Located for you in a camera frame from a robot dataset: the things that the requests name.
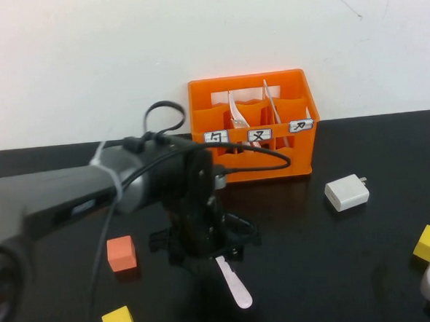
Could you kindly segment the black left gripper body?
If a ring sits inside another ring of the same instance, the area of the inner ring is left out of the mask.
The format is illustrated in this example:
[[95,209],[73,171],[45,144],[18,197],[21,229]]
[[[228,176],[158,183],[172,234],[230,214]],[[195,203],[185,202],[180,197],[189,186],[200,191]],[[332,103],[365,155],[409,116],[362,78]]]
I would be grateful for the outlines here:
[[187,268],[187,259],[224,257],[227,246],[262,244],[257,224],[227,212],[216,197],[204,203],[180,199],[163,206],[171,225],[149,236],[149,250],[166,251],[174,266]]

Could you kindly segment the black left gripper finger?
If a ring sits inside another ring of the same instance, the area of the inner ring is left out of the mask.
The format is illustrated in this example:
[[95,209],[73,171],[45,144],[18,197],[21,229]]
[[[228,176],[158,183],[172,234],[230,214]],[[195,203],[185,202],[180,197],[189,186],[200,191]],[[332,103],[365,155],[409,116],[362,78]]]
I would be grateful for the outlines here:
[[229,263],[242,262],[244,258],[243,246],[227,246],[224,250],[225,260]]
[[187,259],[187,270],[199,279],[213,279],[220,276],[215,259]]

